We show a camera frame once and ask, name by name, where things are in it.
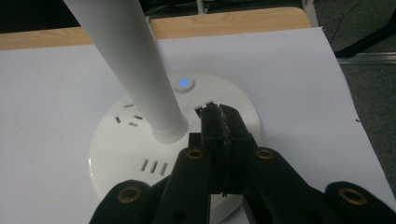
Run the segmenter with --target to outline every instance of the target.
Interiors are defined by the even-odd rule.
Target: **blue indicator light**
[[[189,85],[189,81],[188,81],[186,78],[183,78],[183,79],[181,79],[181,80],[178,82],[178,85],[179,85],[180,87],[186,87],[187,85]]]

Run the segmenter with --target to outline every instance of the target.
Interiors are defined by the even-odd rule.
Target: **floor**
[[[151,0],[144,9],[151,18],[192,15],[191,0]],[[299,0],[207,1],[208,13],[264,7],[296,6]],[[319,26],[333,50],[342,49],[385,25],[394,0],[316,0]],[[0,0],[0,33],[78,25],[62,0]],[[365,52],[396,52],[396,35]],[[396,65],[342,65],[361,123],[396,194]]]

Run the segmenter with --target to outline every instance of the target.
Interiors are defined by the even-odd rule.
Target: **power button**
[[[195,81],[192,78],[182,77],[174,84],[175,91],[178,93],[186,93],[195,87]]]

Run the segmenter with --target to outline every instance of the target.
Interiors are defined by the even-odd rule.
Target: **table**
[[[207,24],[206,16],[217,22]],[[180,20],[185,28],[178,33],[172,22],[155,25],[171,20]],[[204,68],[247,93],[261,112],[264,146],[284,155],[311,186],[323,190],[346,179],[396,207],[356,122],[344,75],[321,30],[303,29],[309,21],[300,9],[151,24],[170,71]],[[161,27],[168,35],[161,35]],[[261,33],[287,27],[302,29]],[[213,36],[171,36],[197,36],[199,30]],[[252,34],[221,35],[235,30]],[[85,35],[79,28],[0,35],[1,49],[14,49],[0,51],[0,178],[6,180],[0,186],[2,223],[86,223],[99,204],[86,172],[88,148],[103,113],[124,92],[94,47],[42,48],[90,43],[76,36]],[[239,210],[226,221],[244,223],[246,218]]]
[[[311,27],[302,9],[279,7],[195,15],[150,21],[158,39],[245,34]],[[0,49],[29,49],[91,44],[81,27],[0,35]]]

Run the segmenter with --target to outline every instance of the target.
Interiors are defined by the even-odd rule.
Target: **cable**
[[[237,0],[237,1],[213,0],[213,1],[207,1],[207,4],[208,4],[209,10],[219,10],[219,9],[223,9],[226,7],[235,7],[238,5],[255,3],[258,1],[259,0]]]
[[[363,1],[363,0],[360,0],[360,1],[359,1],[353,8],[351,8],[343,17],[341,17],[340,21],[339,21],[338,24],[337,24],[337,28],[335,28],[335,32],[334,32],[334,34],[332,35],[332,39],[330,40],[330,44],[334,41],[334,38],[335,38],[335,36],[336,36],[337,33],[338,33],[338,29],[340,28],[340,25],[341,25],[341,22],[343,21],[343,19],[344,19],[346,16],[348,16],[358,5],[360,5],[362,1]]]
[[[155,11],[158,11],[158,10],[160,10],[162,8],[165,8],[165,7],[184,7],[184,6],[192,5],[192,4],[196,4],[196,1],[193,1],[193,2],[190,2],[190,3],[176,4],[176,5],[163,5],[163,6],[160,6],[160,7],[155,7],[154,9],[145,12],[145,15],[147,16],[148,14],[153,13]]]

